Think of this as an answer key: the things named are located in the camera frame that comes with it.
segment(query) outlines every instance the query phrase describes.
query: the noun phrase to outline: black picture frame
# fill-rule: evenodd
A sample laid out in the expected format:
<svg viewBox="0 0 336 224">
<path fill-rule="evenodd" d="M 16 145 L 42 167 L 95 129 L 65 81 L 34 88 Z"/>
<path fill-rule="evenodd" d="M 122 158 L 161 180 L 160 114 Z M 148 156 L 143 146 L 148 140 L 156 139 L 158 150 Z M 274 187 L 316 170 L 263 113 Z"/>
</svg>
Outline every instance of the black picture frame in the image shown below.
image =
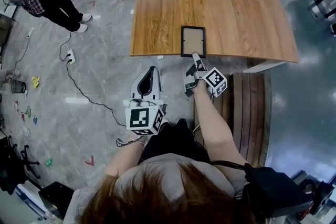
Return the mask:
<svg viewBox="0 0 336 224">
<path fill-rule="evenodd" d="M 184 42 L 184 36 L 183 36 L 183 32 L 185 28 L 189 28 L 189 29 L 201 29 L 203 32 L 203 54 L 199 55 L 200 58 L 206 58 L 206 38 L 205 38 L 205 27 L 200 27 L 200 26 L 185 26 L 182 25 L 181 26 L 181 57 L 192 57 L 192 54 L 185 54 L 183 52 L 183 42 Z"/>
</svg>

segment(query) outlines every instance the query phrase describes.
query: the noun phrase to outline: wooden bench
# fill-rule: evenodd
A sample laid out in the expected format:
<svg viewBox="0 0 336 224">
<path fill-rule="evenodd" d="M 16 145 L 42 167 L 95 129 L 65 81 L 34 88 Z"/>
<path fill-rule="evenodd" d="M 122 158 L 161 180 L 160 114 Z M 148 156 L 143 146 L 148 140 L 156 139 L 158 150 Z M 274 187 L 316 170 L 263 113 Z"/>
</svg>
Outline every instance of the wooden bench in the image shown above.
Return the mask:
<svg viewBox="0 0 336 224">
<path fill-rule="evenodd" d="M 269 74 L 235 73 L 225 75 L 228 88 L 213 103 L 228 123 L 241 155 L 255 167 L 265 165 L 270 127 Z M 195 126 L 199 120 L 194 109 Z M 203 144 L 202 130 L 195 132 Z"/>
</svg>

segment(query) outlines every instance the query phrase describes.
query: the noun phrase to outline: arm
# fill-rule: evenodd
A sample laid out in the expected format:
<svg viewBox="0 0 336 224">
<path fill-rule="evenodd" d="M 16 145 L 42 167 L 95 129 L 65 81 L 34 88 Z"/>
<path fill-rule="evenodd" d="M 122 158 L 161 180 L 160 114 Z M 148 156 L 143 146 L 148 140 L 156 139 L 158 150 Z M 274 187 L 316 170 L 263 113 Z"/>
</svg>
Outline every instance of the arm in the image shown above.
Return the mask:
<svg viewBox="0 0 336 224">
<path fill-rule="evenodd" d="M 144 136 L 139 140 L 141 143 L 134 142 L 120 148 L 107 167 L 105 174 L 117 177 L 125 173 L 128 169 L 137 166 L 146 139 L 147 137 Z"/>
<path fill-rule="evenodd" d="M 244 165 L 246 160 L 241 156 L 233 141 L 232 133 L 212 104 L 206 91 L 206 83 L 202 80 L 198 82 L 194 89 L 197 113 L 204 143 L 211 161 L 230 161 Z M 228 180 L 233 179 L 239 170 L 224 166 L 216 166 Z"/>
</svg>

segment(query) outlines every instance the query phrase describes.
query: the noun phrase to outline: trash can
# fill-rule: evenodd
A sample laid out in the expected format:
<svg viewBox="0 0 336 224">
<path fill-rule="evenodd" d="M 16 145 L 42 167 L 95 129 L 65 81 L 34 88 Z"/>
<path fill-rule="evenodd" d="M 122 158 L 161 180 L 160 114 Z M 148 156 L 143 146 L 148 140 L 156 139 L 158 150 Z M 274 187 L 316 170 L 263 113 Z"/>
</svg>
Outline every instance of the trash can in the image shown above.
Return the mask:
<svg viewBox="0 0 336 224">
<path fill-rule="evenodd" d="M 12 93 L 25 93 L 26 83 L 22 81 L 12 80 Z"/>
</svg>

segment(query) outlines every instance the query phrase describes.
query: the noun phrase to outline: power strip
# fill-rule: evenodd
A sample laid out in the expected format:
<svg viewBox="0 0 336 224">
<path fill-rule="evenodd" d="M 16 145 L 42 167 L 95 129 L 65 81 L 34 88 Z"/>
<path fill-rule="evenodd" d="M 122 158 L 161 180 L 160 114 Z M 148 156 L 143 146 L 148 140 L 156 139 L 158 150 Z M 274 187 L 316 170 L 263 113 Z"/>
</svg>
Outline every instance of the power strip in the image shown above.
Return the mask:
<svg viewBox="0 0 336 224">
<path fill-rule="evenodd" d="M 70 56 L 68 57 L 68 59 L 70 60 L 70 63 L 75 63 L 76 62 L 76 59 L 75 59 L 75 55 L 73 53 L 73 50 L 72 49 L 69 49 L 68 51 L 68 54 L 70 54 Z"/>
</svg>

